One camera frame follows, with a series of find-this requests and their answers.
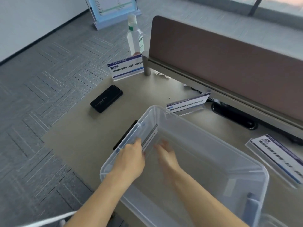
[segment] forearm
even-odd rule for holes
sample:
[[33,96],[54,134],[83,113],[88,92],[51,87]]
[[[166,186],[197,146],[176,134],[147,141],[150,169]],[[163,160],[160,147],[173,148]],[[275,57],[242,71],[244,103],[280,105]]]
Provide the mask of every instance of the forearm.
[[174,173],[173,186],[195,226],[248,227],[185,171]]
[[105,227],[118,201],[130,186],[110,172],[87,202],[66,223],[66,227]]

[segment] green label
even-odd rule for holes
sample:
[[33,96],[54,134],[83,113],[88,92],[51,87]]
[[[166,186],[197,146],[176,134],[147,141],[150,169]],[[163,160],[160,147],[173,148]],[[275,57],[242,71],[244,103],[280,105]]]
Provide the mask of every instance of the green label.
[[140,53],[142,53],[144,51],[143,36],[139,37],[139,47],[140,47]]

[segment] table top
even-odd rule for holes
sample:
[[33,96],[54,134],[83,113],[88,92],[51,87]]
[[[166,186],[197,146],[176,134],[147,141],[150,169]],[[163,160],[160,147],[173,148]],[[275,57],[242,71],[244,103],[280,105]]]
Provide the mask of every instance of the table top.
[[[124,94],[104,112],[98,113],[90,106],[90,102],[112,84]],[[108,76],[55,123],[43,140],[85,183],[96,189],[101,183],[99,172],[102,165],[135,120],[152,105],[165,107],[167,103],[196,95],[199,95],[198,92],[164,76],[145,76],[142,73],[115,83]],[[205,105],[206,109],[183,117],[257,160],[258,157],[245,144],[249,139],[267,133],[303,159],[303,147],[290,143],[278,133],[263,126],[248,130],[212,112],[210,103]],[[275,172],[266,168],[270,182],[262,213],[274,216],[289,227],[302,226],[303,190],[290,188]],[[130,226],[145,226],[121,202],[115,210]]]

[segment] plastic bottle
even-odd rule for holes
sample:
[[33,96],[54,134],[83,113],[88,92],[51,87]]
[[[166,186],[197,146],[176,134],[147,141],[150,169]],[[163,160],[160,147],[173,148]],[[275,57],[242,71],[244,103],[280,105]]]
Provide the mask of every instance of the plastic bottle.
[[131,55],[135,53],[139,54],[144,51],[144,42],[143,42],[143,33],[138,28],[137,18],[134,14],[127,16],[128,20],[128,32],[127,32],[127,41]]

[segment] bottle cap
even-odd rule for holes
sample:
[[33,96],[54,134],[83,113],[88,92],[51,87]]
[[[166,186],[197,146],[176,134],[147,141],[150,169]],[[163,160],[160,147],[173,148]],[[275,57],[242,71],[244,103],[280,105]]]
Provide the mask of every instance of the bottle cap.
[[133,27],[137,24],[137,18],[136,18],[136,15],[134,15],[134,14],[128,15],[127,20],[128,20],[128,26]]

